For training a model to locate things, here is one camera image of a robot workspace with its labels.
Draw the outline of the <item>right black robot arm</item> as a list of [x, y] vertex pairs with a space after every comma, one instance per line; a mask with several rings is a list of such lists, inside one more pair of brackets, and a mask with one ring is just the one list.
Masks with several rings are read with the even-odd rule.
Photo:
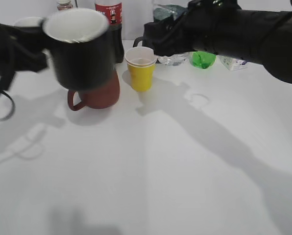
[[243, 10], [235, 0], [193, 0], [178, 19], [145, 24], [144, 40], [158, 56], [205, 51], [260, 64], [292, 84], [292, 11]]

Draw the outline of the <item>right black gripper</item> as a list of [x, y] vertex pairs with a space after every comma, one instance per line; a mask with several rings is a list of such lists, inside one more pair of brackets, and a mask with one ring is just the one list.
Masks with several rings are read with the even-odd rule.
[[174, 19], [172, 16], [144, 25], [144, 40], [159, 56], [204, 51], [201, 38], [205, 10], [191, 9]]

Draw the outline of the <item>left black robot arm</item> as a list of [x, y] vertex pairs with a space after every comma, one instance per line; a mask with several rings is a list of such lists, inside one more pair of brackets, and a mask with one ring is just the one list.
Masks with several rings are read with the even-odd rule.
[[7, 91], [19, 71], [40, 72], [48, 68], [45, 19], [36, 26], [0, 23], [0, 92]]

